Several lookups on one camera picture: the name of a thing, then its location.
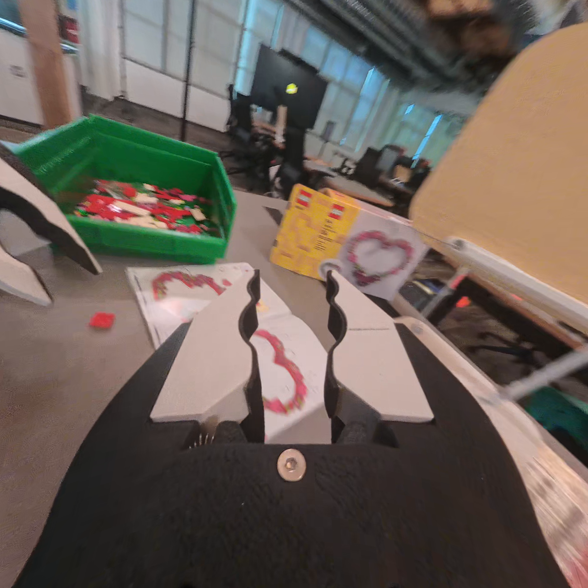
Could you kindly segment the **teal cloth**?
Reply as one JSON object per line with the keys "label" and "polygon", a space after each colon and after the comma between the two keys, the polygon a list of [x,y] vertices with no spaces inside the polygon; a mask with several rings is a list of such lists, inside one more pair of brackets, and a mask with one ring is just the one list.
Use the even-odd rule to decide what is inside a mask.
{"label": "teal cloth", "polygon": [[587,462],[586,402],[543,386],[521,401],[521,406],[568,451]]}

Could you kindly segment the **lego instruction booklet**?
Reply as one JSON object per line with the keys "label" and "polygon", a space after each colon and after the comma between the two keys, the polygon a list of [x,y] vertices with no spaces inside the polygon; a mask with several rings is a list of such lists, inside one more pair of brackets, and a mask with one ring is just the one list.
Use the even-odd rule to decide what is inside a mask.
{"label": "lego instruction booklet", "polygon": [[[215,265],[128,267],[154,350],[254,269],[246,262]],[[327,352],[319,339],[260,280],[258,355],[268,443],[330,444],[331,421],[324,404]]]}

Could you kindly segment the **black stand pole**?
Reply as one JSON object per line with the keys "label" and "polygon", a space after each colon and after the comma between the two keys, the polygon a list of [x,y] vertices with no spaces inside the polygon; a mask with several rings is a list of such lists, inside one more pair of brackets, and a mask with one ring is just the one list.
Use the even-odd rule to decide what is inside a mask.
{"label": "black stand pole", "polygon": [[189,95],[192,84],[192,60],[195,46],[197,1],[190,2],[189,25],[187,29],[187,54],[185,63],[185,75],[183,81],[182,116],[180,120],[179,140],[186,142],[187,139],[187,114],[189,110]]}

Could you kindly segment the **black office chair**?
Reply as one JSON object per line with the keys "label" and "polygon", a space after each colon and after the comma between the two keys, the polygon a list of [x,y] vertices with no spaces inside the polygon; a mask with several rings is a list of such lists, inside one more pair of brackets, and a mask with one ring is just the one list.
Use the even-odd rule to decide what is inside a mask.
{"label": "black office chair", "polygon": [[395,144],[388,144],[380,149],[369,147],[357,161],[351,175],[352,180],[361,185],[375,189],[380,177],[388,173],[404,149]]}

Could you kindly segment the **yellow lego box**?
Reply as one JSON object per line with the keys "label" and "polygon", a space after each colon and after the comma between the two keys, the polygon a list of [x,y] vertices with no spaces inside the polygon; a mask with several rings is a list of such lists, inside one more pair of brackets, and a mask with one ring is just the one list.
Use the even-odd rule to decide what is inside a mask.
{"label": "yellow lego box", "polygon": [[392,300],[428,250],[410,221],[336,190],[297,184],[269,261],[321,281],[335,270],[364,294]]}

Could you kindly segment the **wooden post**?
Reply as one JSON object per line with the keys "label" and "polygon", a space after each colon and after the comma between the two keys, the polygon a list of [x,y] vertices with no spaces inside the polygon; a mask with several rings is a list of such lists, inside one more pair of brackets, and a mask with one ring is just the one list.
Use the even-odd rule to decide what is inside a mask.
{"label": "wooden post", "polygon": [[55,1],[18,1],[28,39],[44,129],[82,116],[77,59],[63,53]]}

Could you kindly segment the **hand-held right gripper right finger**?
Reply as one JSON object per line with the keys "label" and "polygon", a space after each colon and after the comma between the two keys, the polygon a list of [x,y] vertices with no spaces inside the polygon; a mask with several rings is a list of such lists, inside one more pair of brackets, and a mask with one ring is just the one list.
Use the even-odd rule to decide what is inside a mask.
{"label": "hand-held right gripper right finger", "polygon": [[331,442],[395,446],[392,423],[432,424],[433,411],[396,323],[338,271],[326,273],[327,353],[324,402]]}

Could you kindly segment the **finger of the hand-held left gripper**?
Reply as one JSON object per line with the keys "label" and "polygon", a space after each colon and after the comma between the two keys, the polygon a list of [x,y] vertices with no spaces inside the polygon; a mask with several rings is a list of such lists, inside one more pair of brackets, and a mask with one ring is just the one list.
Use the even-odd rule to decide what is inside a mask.
{"label": "finger of the hand-held left gripper", "polygon": [[13,257],[1,245],[1,290],[40,306],[50,306],[53,297],[40,275]]}
{"label": "finger of the hand-held left gripper", "polygon": [[24,221],[70,260],[93,275],[102,268],[33,172],[1,145],[1,209]]}

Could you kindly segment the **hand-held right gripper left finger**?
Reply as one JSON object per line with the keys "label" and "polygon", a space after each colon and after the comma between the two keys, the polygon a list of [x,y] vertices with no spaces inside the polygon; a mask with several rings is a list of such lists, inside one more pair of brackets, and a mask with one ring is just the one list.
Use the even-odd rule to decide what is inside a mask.
{"label": "hand-held right gripper left finger", "polygon": [[236,422],[247,441],[265,442],[261,375],[251,341],[260,297],[260,273],[253,270],[194,316],[152,408],[152,422],[196,422],[210,436],[222,422]]}

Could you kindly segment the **pile of lego pieces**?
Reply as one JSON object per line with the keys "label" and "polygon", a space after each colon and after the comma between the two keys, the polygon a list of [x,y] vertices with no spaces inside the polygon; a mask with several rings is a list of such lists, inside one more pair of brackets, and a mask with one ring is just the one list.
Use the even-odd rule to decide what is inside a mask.
{"label": "pile of lego pieces", "polygon": [[94,179],[73,215],[145,229],[220,237],[212,201],[179,188]]}

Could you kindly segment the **black television screen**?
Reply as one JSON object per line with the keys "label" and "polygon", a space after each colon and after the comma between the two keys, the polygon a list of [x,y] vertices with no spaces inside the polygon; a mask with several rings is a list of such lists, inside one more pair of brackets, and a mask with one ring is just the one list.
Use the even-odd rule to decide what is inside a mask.
{"label": "black television screen", "polygon": [[288,126],[308,130],[316,124],[327,87],[328,81],[317,72],[261,44],[249,99],[273,113],[286,107]]}

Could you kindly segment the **green plastic bin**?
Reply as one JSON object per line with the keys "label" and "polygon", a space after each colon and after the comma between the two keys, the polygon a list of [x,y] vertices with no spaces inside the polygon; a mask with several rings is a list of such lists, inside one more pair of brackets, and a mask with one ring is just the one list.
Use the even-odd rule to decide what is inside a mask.
{"label": "green plastic bin", "polygon": [[[224,258],[237,201],[213,151],[97,115],[41,133],[12,151],[40,181],[95,254],[185,263]],[[147,229],[78,217],[75,207],[94,180],[148,184],[195,196],[211,231]]]}

